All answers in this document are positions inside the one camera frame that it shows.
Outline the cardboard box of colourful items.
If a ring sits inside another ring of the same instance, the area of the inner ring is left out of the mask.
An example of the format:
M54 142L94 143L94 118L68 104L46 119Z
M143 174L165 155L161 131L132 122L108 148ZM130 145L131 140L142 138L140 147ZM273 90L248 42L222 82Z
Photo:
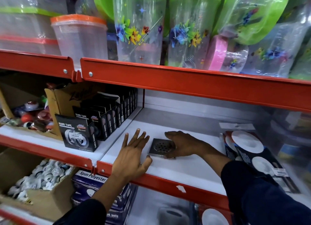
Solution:
M16 72L0 75L0 109L7 122L0 125L60 140L49 91L61 78Z

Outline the clear storage box green lid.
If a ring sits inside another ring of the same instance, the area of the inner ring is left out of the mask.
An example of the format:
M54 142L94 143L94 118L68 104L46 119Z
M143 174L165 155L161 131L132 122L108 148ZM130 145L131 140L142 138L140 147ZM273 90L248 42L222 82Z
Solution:
M38 7L0 7L0 36L56 39L50 19L60 15Z

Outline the clear storage box orange lid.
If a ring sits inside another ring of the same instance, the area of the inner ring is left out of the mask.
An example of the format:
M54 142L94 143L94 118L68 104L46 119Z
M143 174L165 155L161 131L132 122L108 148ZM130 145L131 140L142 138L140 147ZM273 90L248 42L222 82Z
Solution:
M61 56L56 39L0 35L0 49Z

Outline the dark box with white discs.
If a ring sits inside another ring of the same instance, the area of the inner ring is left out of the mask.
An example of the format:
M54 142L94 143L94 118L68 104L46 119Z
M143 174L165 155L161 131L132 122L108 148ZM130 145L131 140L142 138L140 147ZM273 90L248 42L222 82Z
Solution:
M270 175L285 192L300 194L286 169L254 132L225 131L219 138L231 160L243 161L260 176Z

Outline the row of black tape boxes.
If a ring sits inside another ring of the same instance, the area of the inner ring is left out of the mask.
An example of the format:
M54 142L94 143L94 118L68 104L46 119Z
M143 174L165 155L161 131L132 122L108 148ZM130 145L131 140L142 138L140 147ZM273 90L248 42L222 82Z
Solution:
M65 147L95 152L138 105L138 89L110 86L69 107L73 114L55 114Z

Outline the cardboard box of white fittings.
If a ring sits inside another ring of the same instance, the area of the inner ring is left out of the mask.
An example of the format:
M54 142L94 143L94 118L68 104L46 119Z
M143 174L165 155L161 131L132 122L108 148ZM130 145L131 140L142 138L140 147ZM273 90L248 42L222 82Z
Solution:
M78 171L77 167L51 191L28 190L33 204L20 202L6 195L11 186L24 176L30 175L44 159L46 158L0 146L0 203L54 222L72 208L72 176Z

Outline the stack of blue thread boxes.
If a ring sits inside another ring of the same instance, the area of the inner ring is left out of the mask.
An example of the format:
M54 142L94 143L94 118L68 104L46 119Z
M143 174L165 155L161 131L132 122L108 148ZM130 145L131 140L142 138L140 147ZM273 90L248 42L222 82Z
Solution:
M74 207L83 201L90 199L96 191L107 181L107 177L94 175L89 171L78 170L72 176L75 189L71 197ZM132 183L126 184L121 193L114 199L112 207L107 213L107 225L126 225L132 205L134 203L138 186Z

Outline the clear wrapped plastic containers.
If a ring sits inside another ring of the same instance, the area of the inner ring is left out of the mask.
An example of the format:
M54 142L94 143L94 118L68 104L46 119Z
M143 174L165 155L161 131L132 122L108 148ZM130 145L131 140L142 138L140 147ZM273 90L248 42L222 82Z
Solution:
M262 107L255 127L284 169L289 192L311 198L311 112Z

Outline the pile of white plastic fittings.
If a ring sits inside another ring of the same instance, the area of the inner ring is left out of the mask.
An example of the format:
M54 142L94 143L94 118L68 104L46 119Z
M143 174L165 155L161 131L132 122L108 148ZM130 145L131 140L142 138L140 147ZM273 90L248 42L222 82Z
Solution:
M44 159L30 175L19 179L11 186L6 195L17 201L33 204L28 190L51 191L67 178L75 166L53 159Z

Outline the brown cardboard box with scribble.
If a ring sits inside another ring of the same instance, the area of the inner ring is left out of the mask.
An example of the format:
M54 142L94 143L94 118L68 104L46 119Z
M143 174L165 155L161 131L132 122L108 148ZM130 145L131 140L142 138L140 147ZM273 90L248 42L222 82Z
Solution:
M73 106L80 106L81 101L93 97L105 87L95 82L68 83L59 89L45 89L48 99L49 112L53 120L53 129L45 136L62 141L61 132L55 114L67 117L75 117Z

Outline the person's left hand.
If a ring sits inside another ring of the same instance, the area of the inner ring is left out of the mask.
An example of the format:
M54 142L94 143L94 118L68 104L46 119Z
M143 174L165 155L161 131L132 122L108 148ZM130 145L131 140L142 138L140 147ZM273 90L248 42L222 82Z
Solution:
M120 152L112 166L111 176L121 179L124 183L134 180L146 172L140 172L141 155L143 148L136 148L136 139L140 136L140 129L136 129L133 137L128 141L125 148L120 149ZM146 143L149 141L149 136L145 137Z

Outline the square steel drain cover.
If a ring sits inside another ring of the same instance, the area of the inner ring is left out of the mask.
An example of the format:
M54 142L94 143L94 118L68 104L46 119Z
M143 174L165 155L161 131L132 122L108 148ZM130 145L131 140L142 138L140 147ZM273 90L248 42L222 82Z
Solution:
M176 149L176 145L172 140L154 138L149 149L150 156L164 157L167 153Z

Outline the red metal shelf rack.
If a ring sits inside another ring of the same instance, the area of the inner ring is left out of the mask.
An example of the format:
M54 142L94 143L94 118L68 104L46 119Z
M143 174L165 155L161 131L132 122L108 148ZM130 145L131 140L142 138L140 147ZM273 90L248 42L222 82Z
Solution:
M0 67L7 70L72 78L72 81L77 82L90 81L143 88L143 107L146 106L147 89L311 113L311 81L93 58L81 58L80 63L82 71L74 71L73 61L69 57L0 50ZM96 169L91 166L90 157L61 152L39 143L29 143L1 134L0 144L81 168L93 169L95 172L100 168L100 173L107 176L111 173L109 163L100 162ZM175 181L149 175L134 180L134 183L229 213L226 196L214 192L181 183L186 189L186 193L183 193L177 189L178 183Z

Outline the floral clear jar green lid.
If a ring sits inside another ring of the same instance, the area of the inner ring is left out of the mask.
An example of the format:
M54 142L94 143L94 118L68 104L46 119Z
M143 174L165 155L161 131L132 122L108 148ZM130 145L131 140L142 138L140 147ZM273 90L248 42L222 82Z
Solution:
M202 69L221 0L169 0L167 66Z
M311 0L281 16L257 44L250 45L240 74L288 78L290 69L310 27Z
M289 0L222 0L212 36L243 45L261 41L276 25Z
M118 61L159 65L167 0L113 0Z
M113 0L77 0L75 3L76 14L102 18L114 21Z

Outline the clear container with orange lid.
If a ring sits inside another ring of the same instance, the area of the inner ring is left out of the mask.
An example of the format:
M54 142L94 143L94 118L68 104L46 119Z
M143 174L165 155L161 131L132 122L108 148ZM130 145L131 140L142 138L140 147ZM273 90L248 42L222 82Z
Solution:
M75 71L81 69L81 58L108 60L107 22L82 14L52 17L61 55L73 60Z

